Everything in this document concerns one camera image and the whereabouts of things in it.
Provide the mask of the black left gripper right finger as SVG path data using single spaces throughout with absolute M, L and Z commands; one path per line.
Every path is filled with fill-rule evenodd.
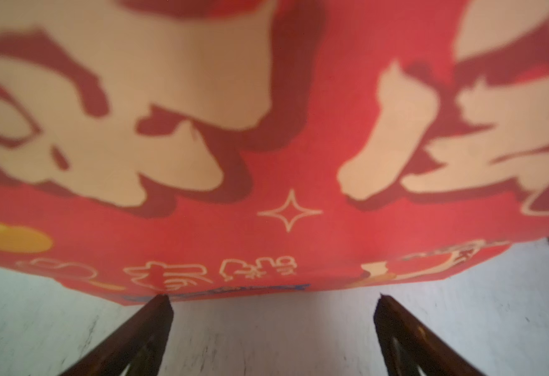
M 389 375 L 483 375 L 390 295 L 373 321 Z

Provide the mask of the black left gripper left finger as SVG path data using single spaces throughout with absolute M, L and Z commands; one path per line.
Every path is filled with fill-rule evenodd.
M 157 375 L 174 318 L 169 298 L 154 297 L 64 375 Z

